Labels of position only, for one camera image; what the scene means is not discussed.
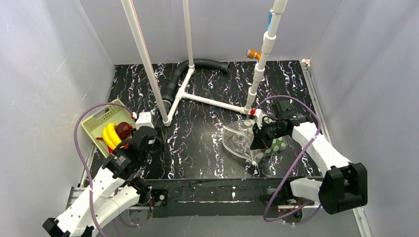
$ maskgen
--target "black corrugated hose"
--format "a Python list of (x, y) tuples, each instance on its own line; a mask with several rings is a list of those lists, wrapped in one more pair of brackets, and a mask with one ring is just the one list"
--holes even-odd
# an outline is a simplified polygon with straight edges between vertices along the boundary
[[(194, 59), (195, 68), (208, 68), (228, 72), (229, 63), (221, 63), (210, 59)], [(173, 103), (179, 84), (180, 76), (188, 70), (189, 61), (180, 63), (174, 73), (170, 76), (170, 80), (166, 88), (163, 90), (162, 98), (165, 103), (165, 109), (169, 112), (170, 105)]]

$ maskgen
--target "horizontal pipe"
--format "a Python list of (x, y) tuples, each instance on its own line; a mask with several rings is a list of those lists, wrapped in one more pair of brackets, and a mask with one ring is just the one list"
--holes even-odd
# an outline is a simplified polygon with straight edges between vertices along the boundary
[(205, 104), (214, 105), (214, 106), (221, 107), (221, 108), (224, 108), (224, 109), (236, 111), (236, 112), (239, 112), (241, 114), (245, 114), (245, 111), (244, 111), (243, 107), (230, 105), (230, 104), (222, 103), (222, 102), (215, 101), (215, 100), (210, 100), (210, 99), (207, 99), (207, 98), (204, 98), (204, 97), (191, 95), (191, 94), (188, 94), (188, 93), (183, 93), (183, 98), (199, 101), (199, 102), (202, 102), (202, 103), (205, 103)]

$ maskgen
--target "vertical pipe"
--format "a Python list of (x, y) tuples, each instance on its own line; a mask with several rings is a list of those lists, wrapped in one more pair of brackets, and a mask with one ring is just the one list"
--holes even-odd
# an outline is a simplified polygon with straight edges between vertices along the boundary
[(183, 0), (183, 17), (185, 18), (186, 44), (188, 45), (189, 68), (194, 67), (194, 57), (192, 53), (191, 21), (189, 19), (189, 0)]
[(165, 110), (160, 88), (157, 84), (156, 76), (154, 75), (153, 67), (151, 66), (150, 57), (148, 56), (147, 48), (145, 46), (144, 37), (141, 32), (140, 23), (138, 22), (137, 14), (134, 9), (132, 0), (121, 0), (124, 6), (125, 15), (128, 19), (129, 26), (131, 27), (132, 34), (134, 35), (135, 43), (137, 44), (138, 52), (140, 53), (141, 60), (143, 61), (145, 72), (147, 73), (148, 81), (150, 82), (151, 89), (153, 90), (154, 97), (156, 98), (157, 106), (162, 114), (163, 123), (170, 124), (168, 115)]
[(281, 15), (285, 10), (287, 2), (288, 0), (275, 0), (274, 2), (269, 30), (265, 33), (263, 37), (262, 54), (260, 56), (259, 63), (255, 65), (253, 83), (251, 85), (251, 88), (249, 89), (248, 97), (246, 99), (247, 102), (246, 106), (244, 107), (246, 114), (250, 111), (251, 105), (253, 104), (254, 99), (256, 98), (257, 88), (259, 87), (259, 83), (262, 80), (263, 73), (265, 71), (266, 60), (268, 59), (268, 55), (271, 52), (273, 44), (275, 42), (279, 21), (281, 20)]

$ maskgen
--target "plastic basket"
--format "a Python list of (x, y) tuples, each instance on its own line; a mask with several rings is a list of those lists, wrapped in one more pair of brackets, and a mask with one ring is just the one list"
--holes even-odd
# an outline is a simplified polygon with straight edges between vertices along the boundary
[[(119, 99), (112, 101), (112, 103), (123, 105)], [(82, 122), (83, 129), (105, 157), (109, 155), (108, 147), (104, 141), (96, 138), (102, 137), (103, 128), (110, 122), (114, 124), (127, 122), (135, 127), (135, 121), (131, 118), (131, 114), (126, 109), (116, 105), (103, 106), (102, 110), (92, 114)]]

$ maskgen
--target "red apple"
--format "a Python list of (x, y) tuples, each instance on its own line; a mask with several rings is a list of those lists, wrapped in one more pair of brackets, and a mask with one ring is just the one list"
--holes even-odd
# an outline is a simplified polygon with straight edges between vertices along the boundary
[(127, 138), (131, 134), (132, 126), (127, 122), (121, 122), (118, 124), (115, 131), (121, 140)]

